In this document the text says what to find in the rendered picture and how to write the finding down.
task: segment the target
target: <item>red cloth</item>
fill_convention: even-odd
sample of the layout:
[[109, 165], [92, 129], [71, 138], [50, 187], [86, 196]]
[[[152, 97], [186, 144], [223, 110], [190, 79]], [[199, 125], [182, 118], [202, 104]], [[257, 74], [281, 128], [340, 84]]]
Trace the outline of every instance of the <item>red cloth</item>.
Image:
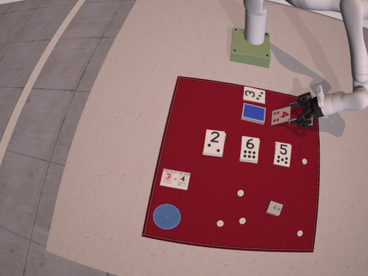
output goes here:
[[[232, 250], [313, 252], [319, 198], [318, 119], [307, 128], [288, 122], [271, 126], [271, 112], [297, 97], [266, 90], [264, 105], [244, 101], [243, 91], [242, 85], [178, 77], [142, 236]], [[241, 119], [245, 102], [266, 107], [264, 125]], [[292, 109], [291, 118], [301, 111], [302, 107]], [[206, 129], [226, 132], [223, 157], [202, 154]], [[242, 136], [260, 138], [257, 164], [239, 161]], [[292, 145], [290, 167], [273, 165], [276, 141]], [[164, 168], [191, 173], [188, 189], [160, 186]], [[270, 201], [283, 204], [279, 216], [266, 213]], [[164, 230], [155, 224], [152, 215], [161, 204], [179, 209], [178, 226]]]

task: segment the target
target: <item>green mounting plate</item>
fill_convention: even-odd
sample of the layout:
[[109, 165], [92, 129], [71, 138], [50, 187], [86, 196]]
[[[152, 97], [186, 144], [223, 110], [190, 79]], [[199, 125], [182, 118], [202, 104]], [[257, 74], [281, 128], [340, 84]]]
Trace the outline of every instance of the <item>green mounting plate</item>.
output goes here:
[[232, 28], [230, 60], [269, 68], [270, 34], [266, 33], [264, 36], [264, 42], [261, 45], [253, 45], [244, 38], [244, 29]]

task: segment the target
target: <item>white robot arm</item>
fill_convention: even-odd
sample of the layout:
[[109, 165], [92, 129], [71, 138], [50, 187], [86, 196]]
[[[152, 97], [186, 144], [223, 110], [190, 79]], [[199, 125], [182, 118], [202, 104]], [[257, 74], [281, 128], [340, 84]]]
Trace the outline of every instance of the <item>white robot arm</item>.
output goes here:
[[[244, 0], [246, 8], [245, 39], [254, 45], [265, 39], [267, 9], [264, 0]], [[285, 0], [287, 3], [305, 10], [333, 11], [342, 14], [350, 47], [352, 93], [337, 92], [323, 94], [317, 86], [317, 96], [309, 100], [313, 117], [328, 116], [344, 110], [362, 110], [368, 106], [368, 54], [363, 39], [363, 19], [368, 16], [368, 0]], [[302, 95], [300, 101], [291, 107], [302, 105], [308, 97]]]

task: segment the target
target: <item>blue disc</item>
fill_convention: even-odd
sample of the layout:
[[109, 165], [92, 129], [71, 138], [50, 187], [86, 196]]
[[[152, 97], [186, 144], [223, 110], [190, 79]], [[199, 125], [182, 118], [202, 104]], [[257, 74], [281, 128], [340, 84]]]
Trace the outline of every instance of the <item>blue disc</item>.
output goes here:
[[180, 212], [171, 204], [163, 204], [154, 210], [155, 224], [165, 230], [173, 229], [180, 223]]

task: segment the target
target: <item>blue card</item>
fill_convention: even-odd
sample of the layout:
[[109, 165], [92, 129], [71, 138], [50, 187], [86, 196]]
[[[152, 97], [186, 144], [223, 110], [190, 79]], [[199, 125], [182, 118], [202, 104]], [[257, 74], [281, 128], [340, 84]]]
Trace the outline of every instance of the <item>blue card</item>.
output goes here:
[[265, 116], [266, 116], [266, 108], [244, 103], [243, 113], [241, 115], [242, 120], [256, 122], [257, 124], [263, 125], [265, 123]]

